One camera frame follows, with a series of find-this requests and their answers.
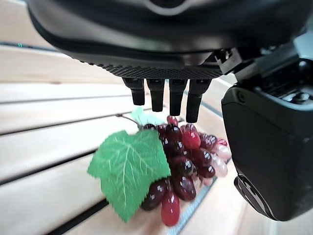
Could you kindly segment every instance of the pink grape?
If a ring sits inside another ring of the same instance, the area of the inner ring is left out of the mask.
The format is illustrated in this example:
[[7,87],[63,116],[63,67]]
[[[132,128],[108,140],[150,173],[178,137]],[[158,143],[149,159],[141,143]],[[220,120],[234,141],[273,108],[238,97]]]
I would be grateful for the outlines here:
[[216,153],[224,161],[227,161],[231,158],[231,152],[230,152],[229,148],[227,148],[225,145],[222,145],[222,144],[217,144],[212,149],[212,152]]
[[173,191],[168,191],[162,200],[161,219],[168,226],[178,223],[180,216],[180,203],[178,196]]
[[178,126],[178,120],[176,117],[169,115],[167,116],[166,120],[168,124],[174,124],[175,126]]
[[224,146],[227,146],[227,142],[226,140],[222,139],[222,138],[217,138],[217,144],[222,144]]
[[227,175],[227,165],[217,154],[212,154],[212,166],[217,177],[225,177]]
[[182,142],[187,149],[198,149],[201,143],[198,133],[194,131],[186,131],[182,135]]

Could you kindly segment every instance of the artificial leaf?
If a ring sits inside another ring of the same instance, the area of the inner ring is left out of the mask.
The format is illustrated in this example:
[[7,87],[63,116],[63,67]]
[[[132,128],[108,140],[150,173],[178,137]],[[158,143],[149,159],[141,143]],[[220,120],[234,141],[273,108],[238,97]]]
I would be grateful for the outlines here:
[[110,135],[95,152],[88,173],[100,178],[101,190],[125,222],[141,205],[150,184],[171,175],[154,130]]
[[142,126],[148,123],[153,125],[160,125],[164,123],[162,119],[159,119],[152,114],[145,113],[141,107],[138,107],[137,109],[132,111],[131,116],[133,117],[133,119],[136,120],[136,122],[138,122]]

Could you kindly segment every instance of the grape cluster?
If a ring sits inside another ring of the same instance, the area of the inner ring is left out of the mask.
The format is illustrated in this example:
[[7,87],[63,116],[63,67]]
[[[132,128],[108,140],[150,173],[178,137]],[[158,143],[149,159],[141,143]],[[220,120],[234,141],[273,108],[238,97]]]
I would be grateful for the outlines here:
[[179,128],[178,120],[173,116],[168,116],[167,122],[158,126],[143,126],[143,129],[159,132],[171,177],[150,185],[141,208],[150,211],[161,203],[163,223],[174,226],[179,220],[179,199],[187,202],[195,199],[194,181],[198,178],[203,184],[209,185],[214,176],[226,176],[226,162],[231,153],[224,139],[199,133],[193,124]]

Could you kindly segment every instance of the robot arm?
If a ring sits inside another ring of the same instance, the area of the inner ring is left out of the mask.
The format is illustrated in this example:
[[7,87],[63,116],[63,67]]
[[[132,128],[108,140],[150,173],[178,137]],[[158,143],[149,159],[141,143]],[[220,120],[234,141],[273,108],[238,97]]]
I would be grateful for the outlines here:
[[122,77],[143,105],[196,122],[211,79],[234,73],[222,100],[234,184],[259,213],[290,220],[313,207],[312,0],[28,0],[61,52]]

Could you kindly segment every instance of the red grape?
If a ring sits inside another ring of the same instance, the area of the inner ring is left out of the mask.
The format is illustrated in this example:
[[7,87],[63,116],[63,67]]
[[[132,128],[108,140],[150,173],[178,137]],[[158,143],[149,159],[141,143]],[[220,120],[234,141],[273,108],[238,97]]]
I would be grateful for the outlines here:
[[221,144],[221,145],[224,145],[224,146],[228,145],[226,140],[224,140],[222,138],[217,138],[217,144]]
[[151,211],[156,208],[161,203],[166,192],[167,187],[164,179],[152,183],[147,197],[141,204],[141,208],[145,211]]
[[184,156],[171,159],[169,164],[175,175],[191,176],[194,172],[194,165],[192,161]]
[[205,148],[210,151],[217,144],[216,136],[204,134],[201,137],[201,148]]
[[191,177],[174,176],[171,178],[174,192],[184,201],[195,199],[197,192]]
[[186,131],[182,135],[182,142],[187,149],[198,149],[201,143],[198,133],[194,131]]
[[197,131],[196,127],[194,126],[194,124],[190,124],[190,123],[186,125],[185,131],[194,131],[194,132],[198,133],[198,131]]
[[166,134],[168,138],[172,141],[181,141],[181,131],[180,128],[174,124],[169,124],[166,127]]
[[156,130],[157,128],[153,124],[146,124],[142,127],[142,129],[144,129],[144,130]]
[[175,126],[178,126],[178,120],[176,117],[169,115],[167,116],[166,120],[168,124],[174,124]]
[[165,135],[166,127],[167,127],[167,124],[161,124],[161,125],[156,126],[156,129],[160,135]]
[[191,155],[192,159],[199,167],[208,166],[212,162],[211,154],[204,148],[192,150]]
[[215,169],[213,166],[201,166],[198,169],[198,174],[204,178],[212,178],[215,175]]
[[180,131],[181,131],[182,133],[184,133],[184,132],[185,132],[185,128],[186,128],[186,125],[181,126],[181,127],[180,127]]
[[162,200],[161,218],[163,223],[174,226],[179,221],[180,203],[178,196],[173,191],[168,191]]

